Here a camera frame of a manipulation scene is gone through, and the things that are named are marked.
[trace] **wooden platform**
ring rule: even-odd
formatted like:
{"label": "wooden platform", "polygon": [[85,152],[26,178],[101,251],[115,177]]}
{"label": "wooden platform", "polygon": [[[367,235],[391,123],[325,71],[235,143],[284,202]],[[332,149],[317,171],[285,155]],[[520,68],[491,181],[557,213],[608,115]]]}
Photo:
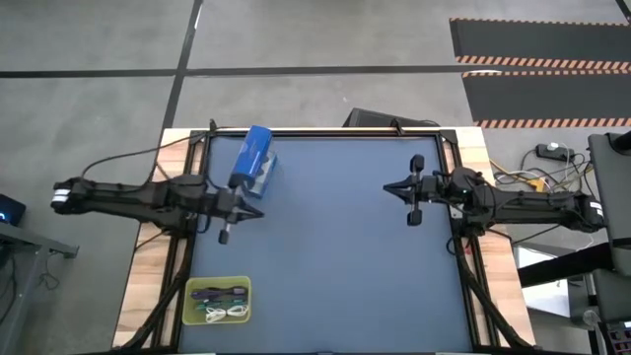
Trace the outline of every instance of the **wooden platform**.
{"label": "wooden platform", "polygon": [[[371,130],[383,128],[359,129]],[[464,166],[482,172],[487,178],[493,176],[481,128],[458,127],[440,129],[456,130],[460,156]],[[166,129],[161,145],[184,138],[190,134],[191,130],[198,129]],[[164,148],[159,152],[157,162],[170,177],[174,177],[182,173],[187,148],[188,143],[183,141],[176,143],[171,147]],[[199,166],[198,157],[200,155],[201,152],[195,152],[196,158],[193,163],[194,170]],[[162,179],[165,179],[165,177],[162,176],[161,173],[156,172],[154,174],[154,180]],[[159,233],[159,231],[153,225],[142,225],[138,235],[137,244],[155,236],[157,233]],[[497,305],[500,312],[502,312],[506,320],[517,331],[517,333],[530,344],[534,344],[534,335],[530,326],[526,303],[524,301],[524,295],[522,293],[515,260],[513,259],[510,242],[503,237],[488,233],[484,237],[480,238],[480,246],[482,249],[484,267],[493,302]],[[165,270],[168,248],[169,238],[158,237],[156,240],[143,246],[134,254],[112,346],[122,345],[129,340],[157,304],[163,278],[162,276]],[[476,309],[477,322],[482,343],[487,344],[488,335],[485,330],[486,325],[484,314],[477,301],[474,306]],[[173,301],[170,305],[167,320],[165,321],[165,331],[163,332],[164,344],[168,343],[168,339],[171,336],[174,308],[175,301]]]}

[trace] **concrete floor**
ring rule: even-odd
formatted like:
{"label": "concrete floor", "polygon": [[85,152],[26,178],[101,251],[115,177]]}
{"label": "concrete floor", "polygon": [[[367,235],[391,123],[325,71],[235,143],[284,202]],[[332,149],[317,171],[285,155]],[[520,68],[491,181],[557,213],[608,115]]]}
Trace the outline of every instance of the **concrete floor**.
{"label": "concrete floor", "polygon": [[[0,0],[0,71],[175,68],[192,3]],[[456,64],[449,17],[624,22],[613,0],[207,0],[188,67]],[[21,353],[109,348],[138,224],[57,216],[51,189],[96,159],[156,145],[172,82],[0,80],[0,191],[27,203],[25,228],[81,246],[77,259],[51,262],[62,283],[32,307]],[[471,124],[459,76],[422,74],[187,78],[174,127],[203,127],[211,117],[230,126],[339,126],[352,107]],[[536,143],[583,150],[589,134],[604,131],[490,129],[485,137],[491,158],[512,169]],[[139,183],[153,159],[111,162],[90,178]],[[538,239],[574,249],[588,240],[559,230]],[[542,317],[533,322],[544,348],[589,351],[581,332],[553,335],[564,330]]]}

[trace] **blue table surface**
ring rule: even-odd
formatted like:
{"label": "blue table surface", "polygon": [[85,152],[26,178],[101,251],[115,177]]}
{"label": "blue table surface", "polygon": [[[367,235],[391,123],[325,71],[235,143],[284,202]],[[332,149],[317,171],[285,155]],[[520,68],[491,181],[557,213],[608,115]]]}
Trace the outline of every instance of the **blue table surface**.
{"label": "blue table surface", "polygon": [[[214,138],[210,176],[225,184],[243,139]],[[414,154],[439,170],[434,138],[276,138],[278,163],[265,217],[233,226],[217,243],[213,220],[195,242],[191,277],[252,282],[243,324],[185,325],[181,352],[470,351],[444,205],[409,206],[383,191],[404,179]]]}

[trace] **black rubber mat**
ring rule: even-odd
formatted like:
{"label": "black rubber mat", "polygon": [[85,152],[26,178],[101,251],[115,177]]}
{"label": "black rubber mat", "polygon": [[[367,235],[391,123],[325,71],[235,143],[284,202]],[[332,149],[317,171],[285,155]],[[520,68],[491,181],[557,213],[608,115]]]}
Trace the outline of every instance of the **black rubber mat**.
{"label": "black rubber mat", "polygon": [[485,128],[631,126],[626,70],[472,72],[462,81]]}
{"label": "black rubber mat", "polygon": [[628,69],[625,24],[450,19],[456,60],[469,64]]}

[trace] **green tray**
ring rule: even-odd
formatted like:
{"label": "green tray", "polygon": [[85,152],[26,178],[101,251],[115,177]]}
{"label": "green tray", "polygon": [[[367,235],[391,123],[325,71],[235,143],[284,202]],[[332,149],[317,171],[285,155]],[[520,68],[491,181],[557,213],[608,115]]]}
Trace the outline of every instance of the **green tray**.
{"label": "green tray", "polygon": [[206,287],[229,288],[235,286],[247,287],[247,314],[243,317],[225,317],[222,320],[210,324],[235,324],[248,321],[249,315],[252,313],[252,286],[247,276],[193,277],[188,279],[186,282],[186,296],[184,297],[184,309],[181,314],[181,321],[186,325],[209,324],[206,322],[206,313],[196,310],[200,302],[190,297],[190,293],[193,290]]}

